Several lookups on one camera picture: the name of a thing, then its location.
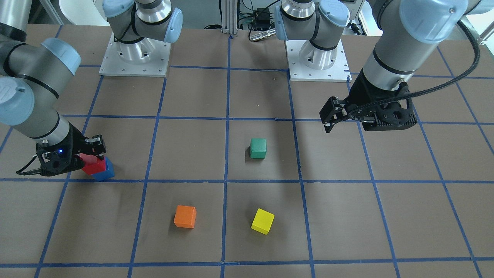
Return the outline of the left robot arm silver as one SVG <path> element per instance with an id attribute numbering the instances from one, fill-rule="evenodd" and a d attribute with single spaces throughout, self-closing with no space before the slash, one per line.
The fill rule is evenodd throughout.
<path id="1" fill-rule="evenodd" d="M 366 131 L 393 131 L 417 123 L 413 97 L 446 88 L 470 74 L 478 65 L 480 50 L 461 19 L 493 9 L 492 0 L 371 0 L 372 16 L 383 32 L 360 70 L 349 95 L 330 97 L 320 119 L 328 133 L 335 124 L 352 119 Z M 333 53 L 350 12 L 339 0 L 282 0 L 275 7 L 275 30 L 283 41 L 303 40 L 304 62 L 315 68 L 315 56 Z M 458 77 L 439 86 L 409 91 L 408 81 L 437 45 L 461 28 L 474 50 L 472 65 Z"/>

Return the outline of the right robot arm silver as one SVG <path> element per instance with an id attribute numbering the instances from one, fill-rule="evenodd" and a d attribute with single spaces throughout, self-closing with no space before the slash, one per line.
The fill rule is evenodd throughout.
<path id="1" fill-rule="evenodd" d="M 40 46 L 26 43 L 31 4 L 1 1 L 1 122 L 34 140 L 36 157 L 61 158 L 66 164 L 80 153 L 102 159 L 102 137 L 85 137 L 54 109 L 81 65 L 81 55 L 55 37 Z M 182 11 L 169 0 L 104 0 L 102 10 L 127 62 L 138 60 L 129 54 L 135 46 L 143 60 L 151 51 L 150 39 L 176 42 L 183 26 Z"/>

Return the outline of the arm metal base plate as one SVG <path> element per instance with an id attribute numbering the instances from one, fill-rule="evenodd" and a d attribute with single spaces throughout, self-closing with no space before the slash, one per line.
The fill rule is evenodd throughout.
<path id="1" fill-rule="evenodd" d="M 309 41 L 286 41 L 291 81 L 351 81 L 351 73 L 341 41 L 335 49 L 316 49 Z"/>
<path id="2" fill-rule="evenodd" d="M 99 74 L 113 77 L 167 76 L 172 44 L 145 38 L 136 44 L 114 41 L 112 34 Z"/>

